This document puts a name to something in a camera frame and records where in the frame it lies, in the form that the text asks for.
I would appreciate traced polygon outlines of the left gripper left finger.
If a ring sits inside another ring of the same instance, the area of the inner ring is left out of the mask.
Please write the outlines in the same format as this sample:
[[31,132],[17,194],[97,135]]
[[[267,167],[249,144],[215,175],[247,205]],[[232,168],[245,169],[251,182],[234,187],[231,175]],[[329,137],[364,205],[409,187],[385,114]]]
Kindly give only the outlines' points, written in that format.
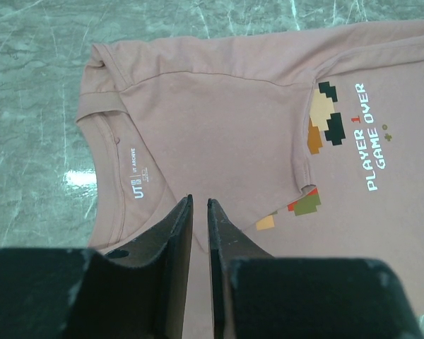
[[193,200],[107,254],[0,249],[0,338],[181,338]]

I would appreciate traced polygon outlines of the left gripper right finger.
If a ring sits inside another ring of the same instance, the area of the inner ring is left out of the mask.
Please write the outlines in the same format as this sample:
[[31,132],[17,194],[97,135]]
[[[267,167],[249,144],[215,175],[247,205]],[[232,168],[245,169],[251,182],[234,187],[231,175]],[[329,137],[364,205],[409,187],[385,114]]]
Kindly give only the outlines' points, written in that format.
[[368,258],[280,258],[208,200],[215,338],[421,338],[393,270]]

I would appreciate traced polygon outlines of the pink printed t shirt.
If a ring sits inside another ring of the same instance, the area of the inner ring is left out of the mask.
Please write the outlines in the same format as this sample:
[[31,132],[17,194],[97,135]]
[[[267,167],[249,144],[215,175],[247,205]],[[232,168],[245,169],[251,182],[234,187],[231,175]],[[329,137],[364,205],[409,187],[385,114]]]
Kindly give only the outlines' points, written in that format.
[[89,245],[195,200],[185,338],[211,338],[206,203],[271,254],[387,262],[424,314],[424,20],[94,44]]

